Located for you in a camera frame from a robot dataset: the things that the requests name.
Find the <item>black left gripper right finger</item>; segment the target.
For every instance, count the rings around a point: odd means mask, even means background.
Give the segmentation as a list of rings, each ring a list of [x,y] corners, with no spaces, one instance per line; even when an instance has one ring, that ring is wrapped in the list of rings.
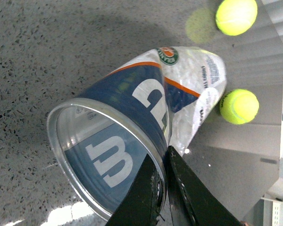
[[[174,226],[241,226],[174,147],[168,147],[168,197]]]

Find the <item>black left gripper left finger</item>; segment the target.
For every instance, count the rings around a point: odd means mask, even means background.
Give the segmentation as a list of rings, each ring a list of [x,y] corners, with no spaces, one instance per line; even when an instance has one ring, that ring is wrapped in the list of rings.
[[[159,173],[146,155],[126,197],[110,217],[108,226],[155,226],[160,211]]]

